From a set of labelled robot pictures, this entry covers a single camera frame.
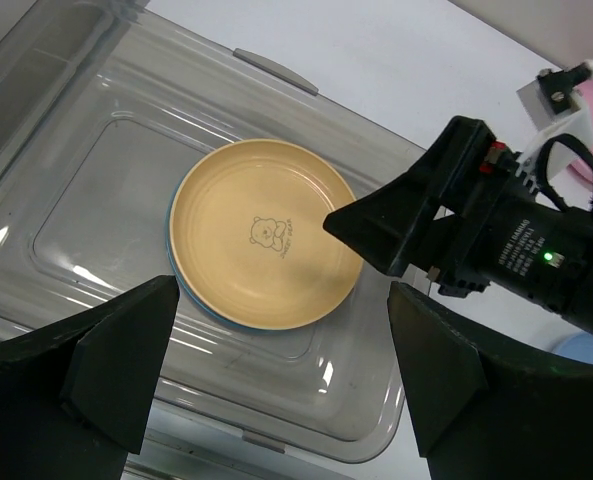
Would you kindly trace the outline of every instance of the white surface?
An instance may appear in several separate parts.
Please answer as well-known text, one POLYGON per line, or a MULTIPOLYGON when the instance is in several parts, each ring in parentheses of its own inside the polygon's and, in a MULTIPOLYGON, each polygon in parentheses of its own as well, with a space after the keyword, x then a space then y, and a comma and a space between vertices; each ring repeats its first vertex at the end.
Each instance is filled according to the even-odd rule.
MULTIPOLYGON (((425 148, 454 115, 484 119, 515 150, 536 133, 515 91, 551 65, 447 0, 152 0, 148 8, 228 48, 282 63, 322 95, 425 148)), ((566 172, 555 183, 573 193, 570 203, 585 201, 566 172)), ((497 287, 465 301, 439 299, 541 348, 575 331, 497 287)), ((407 408, 394 442, 372 462, 298 455, 357 479, 429 478, 407 408)))

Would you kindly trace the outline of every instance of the clear plastic lid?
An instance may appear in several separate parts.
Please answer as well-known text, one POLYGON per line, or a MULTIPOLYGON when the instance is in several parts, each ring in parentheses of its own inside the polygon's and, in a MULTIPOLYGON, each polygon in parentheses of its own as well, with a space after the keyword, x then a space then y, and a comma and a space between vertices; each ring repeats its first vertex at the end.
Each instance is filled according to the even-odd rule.
MULTIPOLYGON (((258 137, 316 152, 358 197, 422 153, 138 7, 37 2, 0 45, 0 340, 172 273, 179 181, 258 137)), ((341 461, 373 458, 404 400, 388 285, 366 266, 332 314, 279 333, 225 325, 183 295, 156 397, 341 461)))

